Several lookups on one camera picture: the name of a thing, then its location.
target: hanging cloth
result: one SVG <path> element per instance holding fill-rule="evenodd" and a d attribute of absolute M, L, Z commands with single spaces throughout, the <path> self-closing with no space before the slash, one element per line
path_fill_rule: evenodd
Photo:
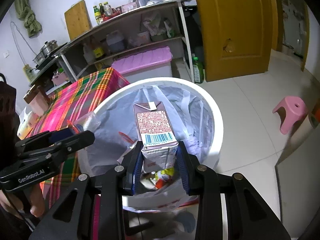
<path fill-rule="evenodd" d="M 36 20 L 35 13 L 31 10 L 28 0 L 15 0 L 14 6 L 16 8 L 17 18 L 23 21 L 29 37 L 36 35 L 42 30 L 42 26 Z"/>

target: wall switch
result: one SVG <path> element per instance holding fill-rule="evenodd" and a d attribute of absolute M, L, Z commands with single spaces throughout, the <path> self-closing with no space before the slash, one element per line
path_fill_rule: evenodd
<path fill-rule="evenodd" d="M 4 53 L 3 53 L 3 57 L 8 57 L 9 56 L 9 51 L 7 50 L 7 51 L 5 51 Z"/>

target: stainless steel pot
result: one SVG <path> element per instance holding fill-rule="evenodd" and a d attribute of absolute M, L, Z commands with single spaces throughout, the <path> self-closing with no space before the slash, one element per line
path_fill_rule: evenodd
<path fill-rule="evenodd" d="M 57 41 L 52 40 L 49 42 L 45 42 L 44 46 L 41 48 L 42 53 L 44 54 L 45 57 L 47 57 L 51 51 L 56 49 L 58 47 Z"/>
<path fill-rule="evenodd" d="M 40 53 L 35 57 L 35 59 L 33 61 L 36 64 L 40 65 L 43 60 L 44 60 L 44 55 L 43 55 L 43 52 L 40 51 Z"/>

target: metal screw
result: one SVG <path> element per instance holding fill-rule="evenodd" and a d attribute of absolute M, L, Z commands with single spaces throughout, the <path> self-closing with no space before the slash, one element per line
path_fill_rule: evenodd
<path fill-rule="evenodd" d="M 81 181 L 84 181 L 84 180 L 87 179 L 87 177 L 88 177 L 88 175 L 83 173 L 83 174 L 79 175 L 78 179 L 81 180 Z"/>
<path fill-rule="evenodd" d="M 239 172 L 237 172 L 237 173 L 233 174 L 233 176 L 234 176 L 234 177 L 235 177 L 235 179 L 237 179 L 237 180 L 241 180 L 241 179 L 243 179 L 243 175 L 242 175 L 241 173 L 239 173 Z"/>
<path fill-rule="evenodd" d="M 201 164 L 201 165 L 198 165 L 197 169 L 199 171 L 206 171 L 207 170 L 207 166 Z"/>
<path fill-rule="evenodd" d="M 124 170 L 124 167 L 121 166 L 121 165 L 118 165 L 118 166 L 115 167 L 115 171 L 116 171 L 116 172 L 121 172 L 121 171 L 123 171 L 123 170 Z"/>

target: green detergent bottle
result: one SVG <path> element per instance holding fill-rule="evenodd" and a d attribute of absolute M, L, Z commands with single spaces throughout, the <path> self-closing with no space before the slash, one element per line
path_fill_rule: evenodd
<path fill-rule="evenodd" d="M 204 80 L 203 65 L 198 61 L 197 57 L 193 58 L 193 76 L 195 78 L 195 83 L 201 84 Z"/>

